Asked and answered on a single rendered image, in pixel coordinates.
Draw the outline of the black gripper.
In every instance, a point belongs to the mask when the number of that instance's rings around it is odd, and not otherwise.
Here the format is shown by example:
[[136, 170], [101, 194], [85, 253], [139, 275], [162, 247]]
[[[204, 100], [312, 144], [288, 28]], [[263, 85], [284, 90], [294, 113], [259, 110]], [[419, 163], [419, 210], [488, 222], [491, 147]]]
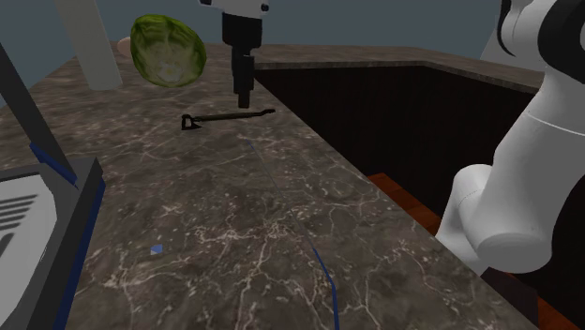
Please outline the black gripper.
[[233, 92], [238, 107], [247, 109], [254, 89], [254, 57], [252, 49], [262, 46], [263, 20], [222, 13], [222, 40], [232, 47]]

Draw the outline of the green cabbage head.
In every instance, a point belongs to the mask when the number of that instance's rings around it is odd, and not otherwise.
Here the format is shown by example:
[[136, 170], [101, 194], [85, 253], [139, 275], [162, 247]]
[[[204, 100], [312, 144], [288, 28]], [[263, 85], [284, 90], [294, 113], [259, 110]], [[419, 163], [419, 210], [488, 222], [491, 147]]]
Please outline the green cabbage head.
[[204, 43], [194, 30], [160, 14], [145, 14], [134, 21], [130, 53], [145, 80], [166, 88], [197, 81], [207, 60]]

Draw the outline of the white cylindrical column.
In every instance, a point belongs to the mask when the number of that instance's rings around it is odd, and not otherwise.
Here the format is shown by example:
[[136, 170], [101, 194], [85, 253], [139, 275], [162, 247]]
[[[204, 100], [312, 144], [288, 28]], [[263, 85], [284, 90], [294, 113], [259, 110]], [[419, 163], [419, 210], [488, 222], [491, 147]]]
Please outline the white cylindrical column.
[[53, 0], [91, 90], [122, 84], [96, 0]]

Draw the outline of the black long-handled kitchen tool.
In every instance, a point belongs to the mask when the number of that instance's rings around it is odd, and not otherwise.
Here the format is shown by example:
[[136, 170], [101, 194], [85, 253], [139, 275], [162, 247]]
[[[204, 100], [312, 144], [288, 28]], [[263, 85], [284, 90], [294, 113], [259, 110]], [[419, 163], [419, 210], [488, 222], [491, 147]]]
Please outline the black long-handled kitchen tool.
[[263, 116], [269, 113], [274, 113], [275, 109], [265, 109], [259, 112], [235, 112], [235, 113], [224, 113], [224, 114], [213, 114], [213, 115], [202, 115], [202, 116], [191, 116], [189, 114], [182, 115], [182, 130], [193, 130], [201, 128], [200, 122], [210, 121], [222, 121], [222, 120], [233, 120], [233, 119], [245, 119], [257, 116]]

